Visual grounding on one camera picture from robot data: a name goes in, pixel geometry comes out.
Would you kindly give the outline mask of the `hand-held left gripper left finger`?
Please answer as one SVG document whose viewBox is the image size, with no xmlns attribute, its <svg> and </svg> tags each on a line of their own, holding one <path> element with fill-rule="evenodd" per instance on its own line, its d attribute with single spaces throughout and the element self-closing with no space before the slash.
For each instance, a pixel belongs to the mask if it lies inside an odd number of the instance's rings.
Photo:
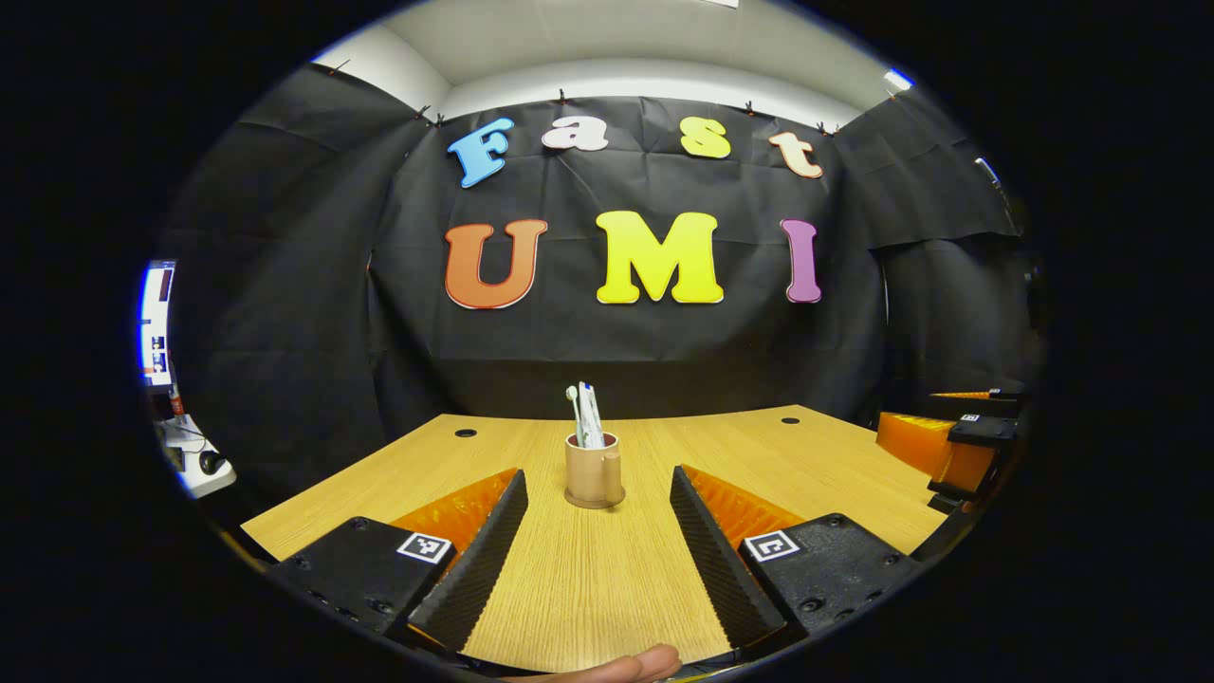
<svg viewBox="0 0 1214 683">
<path fill-rule="evenodd" d="M 511 468 L 382 524 L 352 516 L 270 567 L 287 592 L 399 644 L 459 653 L 528 510 Z"/>
</svg>

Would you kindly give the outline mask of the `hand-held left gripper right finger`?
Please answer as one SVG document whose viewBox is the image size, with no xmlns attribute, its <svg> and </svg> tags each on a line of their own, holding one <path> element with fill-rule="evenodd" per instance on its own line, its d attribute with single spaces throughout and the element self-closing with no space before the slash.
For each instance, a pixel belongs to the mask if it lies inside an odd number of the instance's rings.
<svg viewBox="0 0 1214 683">
<path fill-rule="evenodd" d="M 849 516 L 806 522 L 690 466 L 673 469 L 671 508 L 733 651 L 823 638 L 921 570 Z"/>
</svg>

